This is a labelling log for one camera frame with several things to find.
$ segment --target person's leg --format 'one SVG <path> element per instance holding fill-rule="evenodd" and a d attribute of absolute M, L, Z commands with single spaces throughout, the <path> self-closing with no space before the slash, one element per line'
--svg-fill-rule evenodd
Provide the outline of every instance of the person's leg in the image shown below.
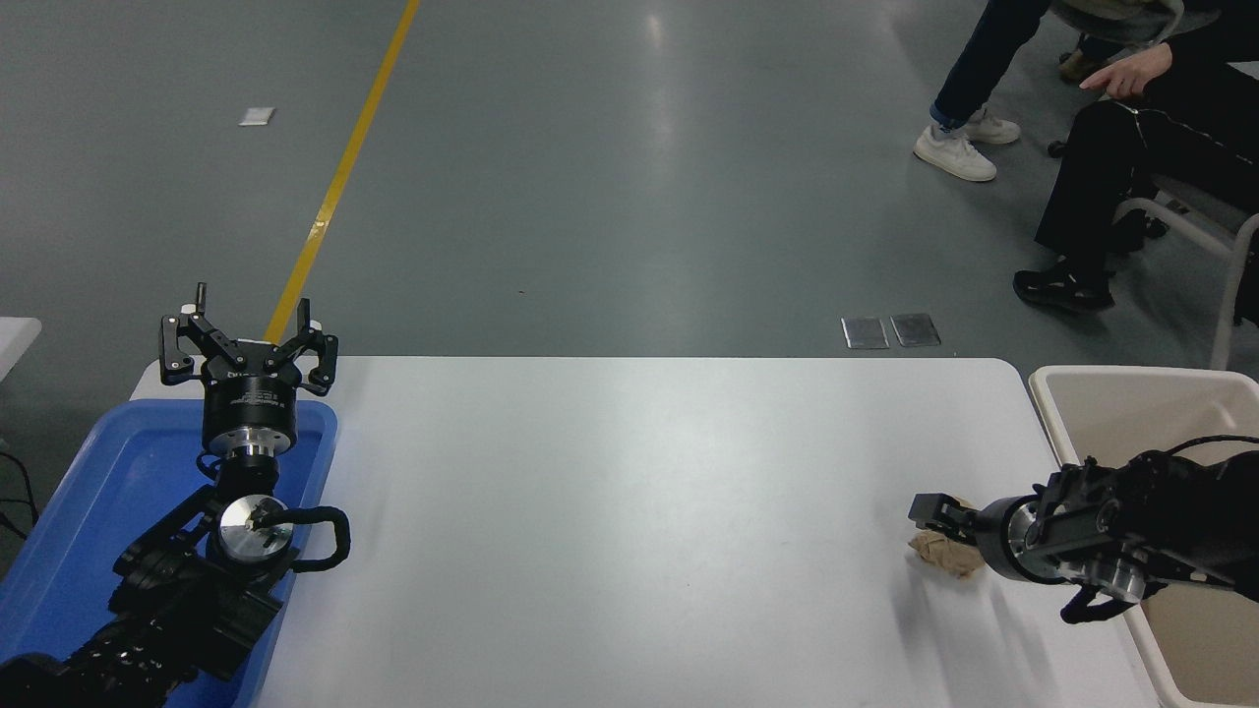
<path fill-rule="evenodd" d="M 1075 311 L 1113 302 L 1104 273 L 1107 236 L 1114 208 L 1138 171 L 1166 174 L 1248 212 L 1259 210 L 1259 165 L 1245 156 L 1255 155 L 1253 126 L 1259 116 L 1248 111 L 1259 111 L 1259 82 L 1228 67 L 1192 68 L 1167 79 L 1149 92 L 1160 98 L 1151 101 L 1153 107 L 1133 110 L 1110 101 L 1076 117 L 1036 233 L 1036 242 L 1063 261 L 1047 271 L 1016 273 L 1015 291 L 1024 300 Z M 1229 115 L 1222 115 L 1225 107 L 1231 107 Z M 1178 115 L 1181 108 L 1199 121 Z M 1248 146 L 1250 151 L 1239 155 L 1239 147 Z"/>
<path fill-rule="evenodd" d="M 988 181 L 997 168 L 972 142 L 1005 145 L 1020 128 L 988 113 L 985 103 L 1019 50 L 1040 25 L 1050 0 L 988 0 L 971 40 L 932 103 L 933 122 L 914 144 L 914 155 L 969 181 Z"/>
<path fill-rule="evenodd" d="M 1080 43 L 1071 55 L 1058 66 L 1058 76 L 1066 83 L 1080 83 L 1122 50 L 1122 44 L 1081 34 Z"/>
<path fill-rule="evenodd" d="M 1119 52 L 1123 52 L 1123 44 L 1115 44 L 1114 42 L 1107 42 L 1105 39 L 1098 39 L 1095 37 L 1084 35 L 1080 39 L 1080 45 L 1076 48 L 1080 54 L 1093 62 L 1105 62 L 1110 57 L 1114 57 Z"/>
<path fill-rule="evenodd" d="M 1134 112 L 1117 101 L 1085 107 L 1075 117 L 1036 243 L 1065 256 L 1073 273 L 1104 281 L 1105 237 L 1114 208 L 1148 160 Z"/>
<path fill-rule="evenodd" d="M 983 106 L 1019 48 L 1036 34 L 1050 0 L 988 0 L 971 40 L 932 103 L 944 128 L 959 128 Z"/>

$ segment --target person's hand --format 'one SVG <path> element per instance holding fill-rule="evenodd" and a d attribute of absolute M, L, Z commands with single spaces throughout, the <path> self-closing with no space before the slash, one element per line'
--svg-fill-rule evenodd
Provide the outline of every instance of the person's hand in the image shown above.
<path fill-rule="evenodd" d="M 1172 48 L 1167 44 L 1156 44 L 1094 72 L 1080 83 L 1080 88 L 1085 91 L 1102 88 L 1112 98 L 1131 98 L 1144 93 L 1146 84 L 1167 73 L 1170 68 L 1172 68 Z"/>

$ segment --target crumpled paper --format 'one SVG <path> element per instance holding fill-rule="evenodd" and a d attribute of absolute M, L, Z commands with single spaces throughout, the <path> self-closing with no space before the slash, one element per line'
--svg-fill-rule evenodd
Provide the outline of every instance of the crumpled paper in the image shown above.
<path fill-rule="evenodd" d="M 957 578 L 969 578 L 983 567 L 983 556 L 980 556 L 978 548 L 949 540 L 939 532 L 918 532 L 909 539 L 909 547 L 917 551 L 923 561 L 948 571 Z"/>

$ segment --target yellow floor line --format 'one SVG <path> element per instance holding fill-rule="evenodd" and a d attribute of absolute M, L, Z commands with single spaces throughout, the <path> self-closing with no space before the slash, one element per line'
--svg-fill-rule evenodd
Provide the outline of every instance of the yellow floor line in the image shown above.
<path fill-rule="evenodd" d="M 380 97 L 385 92 L 385 84 L 389 83 L 389 74 L 393 73 L 393 67 L 398 62 L 398 53 L 402 52 L 402 44 L 407 40 L 407 31 L 410 29 L 410 23 L 415 18 L 415 10 L 418 9 L 419 0 L 408 0 L 407 9 L 403 10 L 402 19 L 398 20 L 398 29 L 394 30 L 393 40 L 389 42 L 389 49 L 385 52 L 385 58 L 380 62 L 380 71 L 376 72 L 376 81 L 371 84 L 368 101 L 363 105 L 363 111 L 359 112 L 359 122 L 354 125 L 354 132 L 350 134 L 350 142 L 345 146 L 345 152 L 341 154 L 341 163 L 336 166 L 336 174 L 332 175 L 332 184 L 327 185 L 324 204 L 319 208 L 319 215 L 315 217 L 311 232 L 306 236 L 306 244 L 302 246 L 302 252 L 297 256 L 297 265 L 293 266 L 293 272 L 288 276 L 288 283 L 285 285 L 285 291 L 276 305 L 276 312 L 271 316 L 271 324 L 267 326 L 266 334 L 267 341 L 278 344 L 279 338 L 285 334 L 285 326 L 288 324 L 288 317 L 297 306 L 302 287 L 306 285 L 306 276 L 310 275 L 311 266 L 315 265 L 315 256 L 319 254 L 319 248 L 324 244 L 324 234 L 327 233 L 327 224 L 332 220 L 332 214 L 336 212 L 336 203 L 341 200 L 341 193 L 345 191 L 345 183 L 349 181 L 350 173 L 354 171 L 354 163 L 359 159 L 363 140 L 368 136 L 368 128 L 371 127 L 371 118 L 376 115 Z"/>

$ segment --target metal plate on floor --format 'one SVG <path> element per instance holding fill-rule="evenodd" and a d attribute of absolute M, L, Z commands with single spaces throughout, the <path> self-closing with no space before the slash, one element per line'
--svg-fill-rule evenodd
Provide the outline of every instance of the metal plate on floor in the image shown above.
<path fill-rule="evenodd" d="M 276 113 L 274 108 L 246 108 L 244 117 L 237 125 L 242 126 L 264 126 L 271 122 L 271 116 Z"/>
<path fill-rule="evenodd" d="M 893 315 L 891 329 L 896 330 L 896 339 L 901 346 L 939 346 L 940 343 L 932 316 L 924 312 Z"/>
<path fill-rule="evenodd" d="M 888 333 L 879 317 L 840 317 L 849 349 L 888 349 Z"/>

